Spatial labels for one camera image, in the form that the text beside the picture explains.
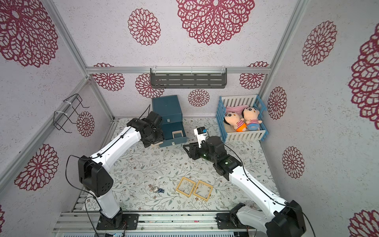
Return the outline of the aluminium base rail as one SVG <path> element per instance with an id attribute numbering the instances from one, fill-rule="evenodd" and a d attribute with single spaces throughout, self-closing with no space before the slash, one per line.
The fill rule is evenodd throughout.
<path id="1" fill-rule="evenodd" d="M 103 236 L 104 233 L 117 231 L 170 232 L 175 230 L 244 230 L 248 226 L 275 236 L 288 235 L 295 229 L 295 237 L 306 231 L 301 207 L 295 202 L 286 202 L 282 198 L 269 198 L 266 202 L 272 215 L 251 209 L 239 203 L 230 211 L 189 211 L 189 212 L 132 212 L 122 209 L 113 218 L 102 212 L 61 213 L 53 232 L 89 233 Z"/>

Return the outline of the blue dressed plush doll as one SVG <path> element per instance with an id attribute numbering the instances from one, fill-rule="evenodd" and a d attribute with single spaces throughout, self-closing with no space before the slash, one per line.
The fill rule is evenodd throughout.
<path id="1" fill-rule="evenodd" d="M 259 120 L 259 114 L 259 110 L 254 107 L 247 107 L 242 111 L 242 117 L 249 131 L 260 130 L 262 121 Z"/>

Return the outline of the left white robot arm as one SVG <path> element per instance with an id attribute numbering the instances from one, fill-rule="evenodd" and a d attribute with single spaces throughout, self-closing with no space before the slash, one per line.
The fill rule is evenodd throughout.
<path id="1" fill-rule="evenodd" d="M 123 220 L 123 211 L 116 201 L 112 187 L 113 178 L 110 176 L 114 163 L 134 144 L 142 142 L 145 148 L 158 144 L 164 140 L 160 128 L 162 117 L 151 111 L 145 118 L 133 118 L 127 123 L 123 131 L 104 148 L 90 157 L 78 158 L 79 181 L 85 192 L 93 198 L 100 207 L 98 230 L 133 230 Z"/>

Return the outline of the small blue brooch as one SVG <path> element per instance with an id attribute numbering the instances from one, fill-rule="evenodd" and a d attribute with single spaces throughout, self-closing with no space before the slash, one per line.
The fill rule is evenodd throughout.
<path id="1" fill-rule="evenodd" d="M 157 186 L 149 185 L 149 189 L 150 189 L 150 192 L 153 192 L 153 193 L 164 193 L 164 189 Z"/>

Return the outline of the teal three-drawer cabinet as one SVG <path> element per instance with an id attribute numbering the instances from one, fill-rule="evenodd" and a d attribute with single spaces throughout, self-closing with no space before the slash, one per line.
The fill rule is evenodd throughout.
<path id="1" fill-rule="evenodd" d="M 168 147 L 186 143 L 188 138 L 183 126 L 183 113 L 177 95 L 163 96 L 152 99 L 153 111 L 162 117 L 161 129 L 164 141 L 159 147 Z M 173 138 L 172 132 L 182 130 L 184 137 Z"/>

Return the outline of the orange dressed plush doll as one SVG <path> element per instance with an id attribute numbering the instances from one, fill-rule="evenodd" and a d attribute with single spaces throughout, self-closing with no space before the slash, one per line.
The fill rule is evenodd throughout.
<path id="1" fill-rule="evenodd" d="M 224 116 L 224 123 L 233 127 L 236 132 L 245 132 L 247 130 L 247 125 L 244 122 L 244 118 L 241 118 L 235 112 L 228 112 Z"/>

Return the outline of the large yellow wooden brooch box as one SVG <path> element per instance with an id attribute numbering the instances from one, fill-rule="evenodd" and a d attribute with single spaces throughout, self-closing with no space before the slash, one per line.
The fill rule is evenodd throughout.
<path id="1" fill-rule="evenodd" d="M 194 181 L 192 181 L 186 177 L 182 177 L 182 179 L 180 180 L 180 182 L 176 188 L 176 191 L 189 198 L 191 196 L 195 186 L 196 186 L 196 182 L 194 182 Z"/>

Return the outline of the grey wall shelf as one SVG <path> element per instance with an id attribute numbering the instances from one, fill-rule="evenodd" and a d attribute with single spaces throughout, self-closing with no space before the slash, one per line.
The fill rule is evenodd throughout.
<path id="1" fill-rule="evenodd" d="M 227 85 L 227 69 L 214 72 L 150 69 L 150 82 L 154 89 L 224 89 Z"/>

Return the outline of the blue white toy crib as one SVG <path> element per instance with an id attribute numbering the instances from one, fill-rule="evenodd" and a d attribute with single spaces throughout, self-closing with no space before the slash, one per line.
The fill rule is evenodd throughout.
<path id="1" fill-rule="evenodd" d="M 234 141 L 256 141 L 264 140 L 268 134 L 264 124 L 260 124 L 260 130 L 245 132 L 236 132 L 232 126 L 224 123 L 224 116 L 228 112 L 235 112 L 242 118 L 242 111 L 247 107 L 254 107 L 259 110 L 259 120 L 262 121 L 263 111 L 266 106 L 258 95 L 244 95 L 244 96 L 224 96 L 220 97 L 216 118 L 221 133 L 221 138 L 224 143 Z"/>

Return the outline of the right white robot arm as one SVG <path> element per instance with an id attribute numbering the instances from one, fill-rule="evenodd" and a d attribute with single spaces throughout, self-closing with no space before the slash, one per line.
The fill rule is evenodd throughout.
<path id="1" fill-rule="evenodd" d="M 240 203 L 230 211 L 235 226 L 249 226 L 265 232 L 269 237 L 301 237 L 310 225 L 302 207 L 294 200 L 279 197 L 245 168 L 242 159 L 220 137 L 211 136 L 200 142 L 183 145 L 189 158 L 211 161 L 215 171 L 242 190 L 259 208 L 254 210 Z"/>

